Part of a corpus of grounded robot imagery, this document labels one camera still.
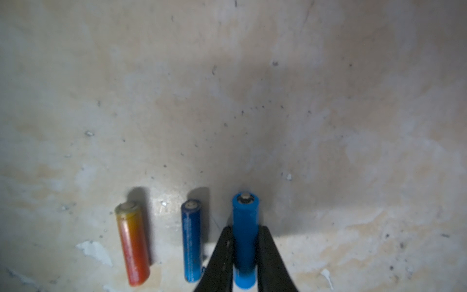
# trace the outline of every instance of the debris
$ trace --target debris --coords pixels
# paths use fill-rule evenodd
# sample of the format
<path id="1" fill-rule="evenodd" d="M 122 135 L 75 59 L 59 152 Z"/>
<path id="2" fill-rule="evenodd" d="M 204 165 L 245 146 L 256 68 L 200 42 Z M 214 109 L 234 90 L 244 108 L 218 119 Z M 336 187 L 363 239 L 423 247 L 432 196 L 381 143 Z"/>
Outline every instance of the debris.
<path id="1" fill-rule="evenodd" d="M 412 279 L 413 268 L 412 268 L 412 267 L 406 267 L 405 270 L 407 271 L 407 278 L 408 278 L 409 280 Z"/>
<path id="2" fill-rule="evenodd" d="M 321 275 L 323 275 L 326 278 L 327 282 L 329 283 L 329 288 L 331 289 L 331 291 L 334 291 L 334 287 L 331 282 L 331 273 L 329 272 L 329 270 L 328 269 L 322 270 Z"/>
<path id="3" fill-rule="evenodd" d="M 82 251 L 85 256 L 90 256 L 103 264 L 113 267 L 112 260 L 107 250 L 99 242 L 88 240 L 77 244 L 75 247 Z"/>
<path id="4" fill-rule="evenodd" d="M 10 268 L 5 267 L 5 269 L 7 270 L 10 277 L 18 278 L 23 285 L 32 286 L 32 287 L 34 287 L 34 289 L 37 290 L 37 292 L 45 292 L 46 291 L 38 283 L 36 283 L 35 280 L 33 280 L 33 279 L 29 278 L 29 277 L 26 277 L 26 276 L 16 272 L 15 270 L 10 269 Z"/>

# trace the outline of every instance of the battery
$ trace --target battery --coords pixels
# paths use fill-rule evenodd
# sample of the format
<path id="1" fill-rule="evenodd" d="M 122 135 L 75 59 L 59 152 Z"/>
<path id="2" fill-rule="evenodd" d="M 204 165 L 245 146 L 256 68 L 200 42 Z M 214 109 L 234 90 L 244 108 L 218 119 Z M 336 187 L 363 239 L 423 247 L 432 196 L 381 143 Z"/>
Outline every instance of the battery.
<path id="1" fill-rule="evenodd" d="M 149 277 L 149 254 L 144 234 L 142 209 L 137 202 L 128 201 L 115 208 L 115 215 L 127 267 L 128 282 L 130 286 L 136 287 L 143 284 Z"/>
<path id="2" fill-rule="evenodd" d="M 249 192 L 236 194 L 232 199 L 235 240 L 233 279 L 242 289 L 249 289 L 256 282 L 255 254 L 259 229 L 259 203 L 259 198 Z"/>
<path id="3" fill-rule="evenodd" d="M 190 199 L 181 210 L 185 279 L 192 283 L 201 278 L 201 202 Z"/>

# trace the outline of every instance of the light blue battery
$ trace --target light blue battery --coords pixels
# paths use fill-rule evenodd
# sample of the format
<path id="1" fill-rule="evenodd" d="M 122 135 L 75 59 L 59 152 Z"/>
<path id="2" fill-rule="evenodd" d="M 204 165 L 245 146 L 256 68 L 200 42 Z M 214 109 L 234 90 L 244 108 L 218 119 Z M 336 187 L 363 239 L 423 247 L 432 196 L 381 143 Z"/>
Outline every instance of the light blue battery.
<path id="1" fill-rule="evenodd" d="M 259 198 L 249 192 L 236 194 L 232 199 L 235 239 L 233 279 L 242 289 L 249 289 L 256 282 L 259 204 Z"/>
<path id="2" fill-rule="evenodd" d="M 190 199 L 181 209 L 185 279 L 192 283 L 201 278 L 201 202 Z"/>

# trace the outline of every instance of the white paint splatter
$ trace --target white paint splatter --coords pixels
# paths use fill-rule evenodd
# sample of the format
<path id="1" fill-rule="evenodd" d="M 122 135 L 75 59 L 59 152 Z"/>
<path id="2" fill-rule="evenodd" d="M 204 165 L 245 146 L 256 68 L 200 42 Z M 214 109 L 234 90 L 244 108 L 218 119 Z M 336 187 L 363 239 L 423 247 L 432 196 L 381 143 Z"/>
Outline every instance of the white paint splatter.
<path id="1" fill-rule="evenodd" d="M 109 284 L 105 284 L 104 286 L 102 286 L 102 289 L 104 289 L 105 292 L 120 292 L 118 290 L 113 289 L 112 286 L 110 286 Z"/>
<path id="2" fill-rule="evenodd" d="M 8 274 L 12 277 L 12 278 L 18 278 L 21 283 L 23 285 L 29 285 L 29 286 L 32 286 L 34 287 L 34 289 L 36 289 L 38 292 L 46 292 L 46 290 L 44 290 L 35 280 L 29 278 L 29 277 L 26 277 L 18 272 L 16 272 L 15 270 L 13 269 L 10 269 L 10 268 L 7 268 L 5 267 L 5 269 L 7 270 Z"/>
<path id="3" fill-rule="evenodd" d="M 113 267 L 112 260 L 107 250 L 97 241 L 85 241 L 77 244 L 76 248 L 82 251 L 86 256 L 90 256 L 103 264 Z"/>
<path id="4" fill-rule="evenodd" d="M 321 275 L 323 275 L 326 278 L 327 282 L 329 283 L 329 288 L 331 289 L 331 291 L 334 291 L 334 287 L 331 282 L 331 273 L 329 272 L 329 270 L 328 269 L 322 270 Z"/>

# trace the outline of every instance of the dark blue battery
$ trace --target dark blue battery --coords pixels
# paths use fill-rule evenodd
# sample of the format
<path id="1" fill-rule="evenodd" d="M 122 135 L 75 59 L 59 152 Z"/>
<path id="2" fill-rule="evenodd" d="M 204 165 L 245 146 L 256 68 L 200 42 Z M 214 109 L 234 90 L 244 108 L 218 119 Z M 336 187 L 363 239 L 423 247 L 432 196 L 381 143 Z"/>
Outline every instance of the dark blue battery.
<path id="1" fill-rule="evenodd" d="M 249 192 L 236 194 L 233 205 L 233 237 L 235 239 L 233 279 L 242 289 L 251 288 L 256 282 L 256 241 L 259 220 L 258 197 Z"/>
<path id="2" fill-rule="evenodd" d="M 191 283 L 201 278 L 201 202 L 190 199 L 181 209 L 185 279 Z"/>

